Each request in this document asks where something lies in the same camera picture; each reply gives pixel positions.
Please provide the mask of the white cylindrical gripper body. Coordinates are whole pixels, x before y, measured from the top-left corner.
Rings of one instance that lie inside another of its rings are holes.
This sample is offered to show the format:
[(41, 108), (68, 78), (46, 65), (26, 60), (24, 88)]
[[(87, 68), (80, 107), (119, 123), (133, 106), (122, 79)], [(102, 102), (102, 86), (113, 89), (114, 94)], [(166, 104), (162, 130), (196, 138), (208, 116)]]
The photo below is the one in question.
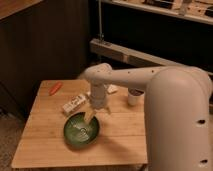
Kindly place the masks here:
[(104, 85), (91, 86), (90, 103), (96, 110), (100, 110), (107, 106), (107, 92)]

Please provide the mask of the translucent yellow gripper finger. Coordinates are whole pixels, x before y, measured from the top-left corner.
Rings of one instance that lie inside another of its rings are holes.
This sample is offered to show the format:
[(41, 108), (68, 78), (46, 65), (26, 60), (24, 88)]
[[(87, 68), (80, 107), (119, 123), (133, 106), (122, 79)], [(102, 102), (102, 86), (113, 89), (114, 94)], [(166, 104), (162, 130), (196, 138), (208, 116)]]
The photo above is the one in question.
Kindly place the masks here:
[(89, 109), (84, 115), (84, 121), (86, 123), (89, 123), (95, 115), (96, 115), (96, 110), (95, 109)]

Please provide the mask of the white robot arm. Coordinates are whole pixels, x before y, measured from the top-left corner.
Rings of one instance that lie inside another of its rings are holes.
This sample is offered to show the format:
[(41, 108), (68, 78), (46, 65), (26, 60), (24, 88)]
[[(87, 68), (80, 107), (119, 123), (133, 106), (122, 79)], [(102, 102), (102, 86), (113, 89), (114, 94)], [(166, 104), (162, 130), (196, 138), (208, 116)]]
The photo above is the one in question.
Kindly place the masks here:
[(87, 68), (85, 79), (95, 110), (107, 104), (107, 84), (145, 93), (148, 171), (213, 171), (209, 126), (213, 84), (204, 70), (190, 66), (114, 70), (102, 63)]

